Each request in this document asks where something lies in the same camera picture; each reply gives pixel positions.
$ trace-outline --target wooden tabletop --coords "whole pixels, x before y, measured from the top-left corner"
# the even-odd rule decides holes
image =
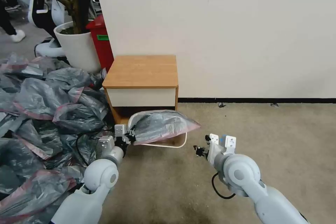
[[[117,56],[103,82],[104,88],[176,88],[175,55]]]

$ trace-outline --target white sneaker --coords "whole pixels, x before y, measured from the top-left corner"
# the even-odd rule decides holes
[[[23,30],[15,30],[16,35],[11,35],[11,40],[14,43],[19,43],[21,40],[23,40],[26,36],[25,32]]]

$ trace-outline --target red trash bin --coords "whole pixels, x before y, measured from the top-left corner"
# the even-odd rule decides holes
[[[106,68],[106,72],[108,72],[114,58],[103,15],[97,16],[93,21],[87,24],[86,28],[91,32],[101,68]]]

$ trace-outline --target person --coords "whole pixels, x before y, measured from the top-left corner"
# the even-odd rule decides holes
[[[0,0],[0,27],[11,37],[11,40],[15,43],[20,42],[26,37],[24,31],[15,29],[9,21],[9,15],[5,10],[5,5]]]

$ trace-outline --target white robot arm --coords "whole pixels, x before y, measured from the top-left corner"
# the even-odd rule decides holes
[[[205,156],[218,171],[219,179],[233,193],[249,197],[264,224],[307,224],[308,221],[277,189],[266,186],[260,179],[256,162],[248,156],[235,154],[236,138],[210,134],[205,137],[209,151],[194,146],[196,155]]]
[[[101,153],[84,172],[84,185],[68,196],[53,218],[51,224],[97,224],[103,202],[118,181],[120,165],[129,145],[125,139],[125,126],[115,125],[112,136],[99,139]]]

